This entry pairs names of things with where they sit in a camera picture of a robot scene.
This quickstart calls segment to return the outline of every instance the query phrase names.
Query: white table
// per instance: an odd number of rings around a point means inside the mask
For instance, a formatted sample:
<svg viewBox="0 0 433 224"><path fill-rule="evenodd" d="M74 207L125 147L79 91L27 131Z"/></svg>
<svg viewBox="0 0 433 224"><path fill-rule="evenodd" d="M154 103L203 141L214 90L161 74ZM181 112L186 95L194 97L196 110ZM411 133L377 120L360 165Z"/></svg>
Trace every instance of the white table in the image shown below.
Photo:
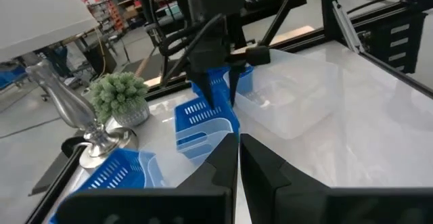
<svg viewBox="0 0 433 224"><path fill-rule="evenodd" d="M330 187L433 186L433 100L337 42L299 54L339 65L335 111L300 137L282 139L235 108L242 133ZM171 187L196 169L176 152L173 116L176 105L194 97L188 89L150 102L152 117L135 129ZM58 202L88 176L78 168ZM251 223L240 178L236 223Z"/></svg>

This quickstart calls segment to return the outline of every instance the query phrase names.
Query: floor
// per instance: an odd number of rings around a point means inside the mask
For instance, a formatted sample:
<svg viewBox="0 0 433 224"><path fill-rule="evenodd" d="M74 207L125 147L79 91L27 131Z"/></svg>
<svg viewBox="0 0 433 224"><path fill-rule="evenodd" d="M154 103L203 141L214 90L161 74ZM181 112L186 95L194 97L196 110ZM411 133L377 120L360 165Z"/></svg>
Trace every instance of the floor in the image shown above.
<svg viewBox="0 0 433 224"><path fill-rule="evenodd" d="M320 0L307 0L308 4L290 12L279 33L306 25L322 26ZM341 0L349 10L371 0ZM273 17L244 27L247 39L260 40ZM429 48L433 41L433 18L428 16L419 51L417 80L433 88L433 63ZM147 57L152 42L140 28L129 32L123 41L131 61ZM126 62L121 43L116 44L118 69ZM42 91L33 84L22 89L11 88L0 92L0 217L2 223L23 223L37 205L42 194L28 197L34 184L60 151L60 145L75 129L60 118L52 102L43 102Z"/></svg>

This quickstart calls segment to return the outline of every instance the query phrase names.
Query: black metal frame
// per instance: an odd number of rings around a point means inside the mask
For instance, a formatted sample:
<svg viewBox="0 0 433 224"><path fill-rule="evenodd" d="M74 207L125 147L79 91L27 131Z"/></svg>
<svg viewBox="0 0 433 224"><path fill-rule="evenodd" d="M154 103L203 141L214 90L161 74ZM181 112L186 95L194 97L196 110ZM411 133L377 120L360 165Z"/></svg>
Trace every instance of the black metal frame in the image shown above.
<svg viewBox="0 0 433 224"><path fill-rule="evenodd" d="M342 40L342 34L332 11L332 1L335 0L322 0L322 14L324 24L323 28L314 30L313 32L309 32L304 35L300 35L298 37L294 37L293 39L288 39L286 41L271 45L270 48L295 53L303 49L308 49L332 40L337 40L340 43L344 44L344 41ZM395 3L355 16L351 18L351 21L353 23L353 26L355 27L355 30L357 32L362 32L364 30L368 30L372 26L383 24L387 22L387 20L408 16L416 12L422 12L425 9L416 4ZM285 16L276 17L276 19L278 18L284 19ZM379 59L373 57L367 52L361 53L361 56L363 56L366 60L369 60L373 64L379 66L381 69L384 69L386 72L389 72L393 76L402 80L403 82L407 83L414 89L417 89L424 95L427 95L428 97L433 99L433 90L426 87L425 85L390 67L383 61L380 61ZM151 87L150 92L146 95L146 99L150 101L153 99L161 98L165 95L169 95L171 93L186 89L190 86L190 83L186 81L186 77L180 76L168 82L168 85L165 88L160 88L159 85ZM47 193L39 202L38 206L32 212L26 223L35 224L41 223L43 221L45 216L52 208L54 202L60 196L63 188L66 186L67 182L69 182L73 172L75 172L78 166L79 156L83 150L83 148L79 148L75 151L75 153L72 155L72 157L69 159L68 163L64 167L63 171L58 175L54 183L50 186Z"/></svg>

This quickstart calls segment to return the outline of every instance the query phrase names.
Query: clear plastic container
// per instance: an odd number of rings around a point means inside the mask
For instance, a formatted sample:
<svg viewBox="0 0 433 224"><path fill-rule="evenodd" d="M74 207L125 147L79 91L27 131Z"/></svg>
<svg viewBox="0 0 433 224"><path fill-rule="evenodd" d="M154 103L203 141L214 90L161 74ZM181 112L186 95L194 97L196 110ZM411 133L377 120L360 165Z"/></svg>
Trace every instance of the clear plastic container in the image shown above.
<svg viewBox="0 0 433 224"><path fill-rule="evenodd" d="M235 104L271 132L292 139L332 111L337 74L334 64L271 50L270 64L240 79L252 76L252 90L238 91ZM228 73L223 78L228 86Z"/></svg>
<svg viewBox="0 0 433 224"><path fill-rule="evenodd" d="M194 164L202 164L228 133L232 133L230 121L215 118L176 133L177 151Z"/></svg>

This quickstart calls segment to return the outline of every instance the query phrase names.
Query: green succulent plant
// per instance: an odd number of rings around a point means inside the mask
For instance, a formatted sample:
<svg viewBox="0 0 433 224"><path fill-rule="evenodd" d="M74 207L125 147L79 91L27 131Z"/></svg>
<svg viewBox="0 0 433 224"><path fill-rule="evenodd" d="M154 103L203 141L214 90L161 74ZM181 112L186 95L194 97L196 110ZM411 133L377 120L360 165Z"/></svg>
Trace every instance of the green succulent plant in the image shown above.
<svg viewBox="0 0 433 224"><path fill-rule="evenodd" d="M146 104L144 95L148 86L132 72L120 72L101 77L90 89L97 119L105 123L112 115L126 114Z"/></svg>

